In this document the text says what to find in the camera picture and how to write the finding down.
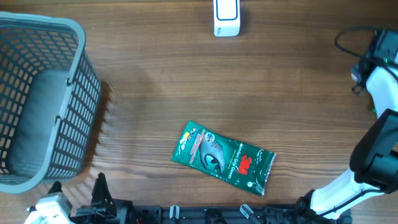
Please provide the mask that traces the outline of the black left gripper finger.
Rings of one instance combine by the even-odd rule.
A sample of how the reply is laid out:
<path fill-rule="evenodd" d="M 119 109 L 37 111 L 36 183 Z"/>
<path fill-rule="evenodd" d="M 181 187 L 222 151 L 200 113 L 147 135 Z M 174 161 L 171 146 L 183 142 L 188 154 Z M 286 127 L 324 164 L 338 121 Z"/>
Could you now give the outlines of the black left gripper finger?
<path fill-rule="evenodd" d="M 55 194 L 59 192 L 62 192 L 62 183 L 59 181 L 55 181 L 49 189 L 48 194 Z"/>
<path fill-rule="evenodd" d="M 105 175 L 100 172 L 91 193 L 91 205 L 97 208 L 112 208 L 113 199 L 109 192 Z"/>

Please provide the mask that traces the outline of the green 3M gloves packet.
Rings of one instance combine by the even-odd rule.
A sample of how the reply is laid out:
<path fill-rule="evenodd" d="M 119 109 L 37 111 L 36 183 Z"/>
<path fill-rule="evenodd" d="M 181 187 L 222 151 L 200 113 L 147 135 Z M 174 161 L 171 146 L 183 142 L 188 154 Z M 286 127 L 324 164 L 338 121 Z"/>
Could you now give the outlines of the green 3M gloves packet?
<path fill-rule="evenodd" d="M 263 196 L 276 153 L 224 137 L 189 121 L 171 161 Z"/>

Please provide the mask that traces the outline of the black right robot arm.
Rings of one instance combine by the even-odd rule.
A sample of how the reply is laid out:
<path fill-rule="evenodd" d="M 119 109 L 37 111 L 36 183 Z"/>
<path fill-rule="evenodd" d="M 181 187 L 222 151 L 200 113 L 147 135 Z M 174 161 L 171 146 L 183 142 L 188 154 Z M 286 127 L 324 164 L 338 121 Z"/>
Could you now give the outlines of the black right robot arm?
<path fill-rule="evenodd" d="M 371 42 L 358 54 L 338 41 L 352 31 L 371 31 Z M 293 223 L 342 223 L 351 207 L 397 190 L 397 31 L 388 28 L 350 27 L 335 37 L 335 46 L 359 58 L 351 68 L 356 82 L 352 92 L 367 91 L 377 120 L 354 148 L 349 167 L 330 184 L 300 197 L 287 215 Z"/>

